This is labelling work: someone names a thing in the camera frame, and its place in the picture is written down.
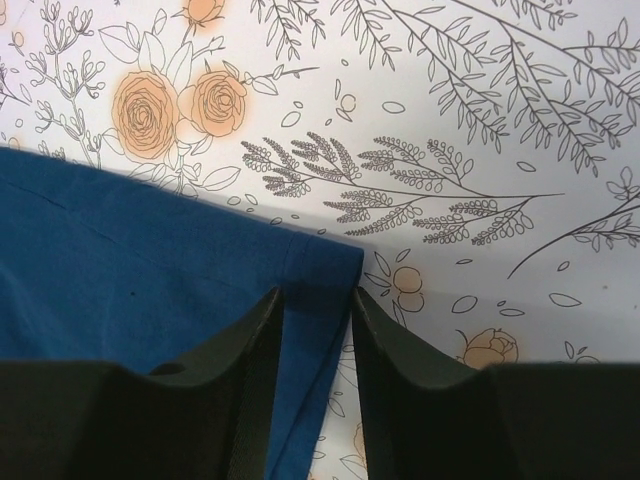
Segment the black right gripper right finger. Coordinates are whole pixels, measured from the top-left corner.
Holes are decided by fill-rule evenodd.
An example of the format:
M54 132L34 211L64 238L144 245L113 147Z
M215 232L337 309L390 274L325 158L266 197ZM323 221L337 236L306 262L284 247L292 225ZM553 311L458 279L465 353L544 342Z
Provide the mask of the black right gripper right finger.
M639 368L473 369L400 326L363 289L352 329L372 479L635 479Z

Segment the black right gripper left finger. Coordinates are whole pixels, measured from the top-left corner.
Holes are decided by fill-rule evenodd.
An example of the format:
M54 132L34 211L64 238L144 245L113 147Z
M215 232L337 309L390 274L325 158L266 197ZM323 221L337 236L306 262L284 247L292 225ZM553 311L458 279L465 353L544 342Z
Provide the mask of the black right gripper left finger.
M109 362L3 362L2 477L262 478L283 317L272 289L146 375Z

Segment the blue printed t-shirt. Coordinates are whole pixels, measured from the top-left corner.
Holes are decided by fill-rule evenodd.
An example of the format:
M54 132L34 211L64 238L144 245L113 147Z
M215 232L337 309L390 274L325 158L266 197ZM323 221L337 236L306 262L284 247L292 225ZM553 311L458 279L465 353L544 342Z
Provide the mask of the blue printed t-shirt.
M139 373L278 286L284 331L265 475L303 479L362 249L59 159L1 151L1 355Z

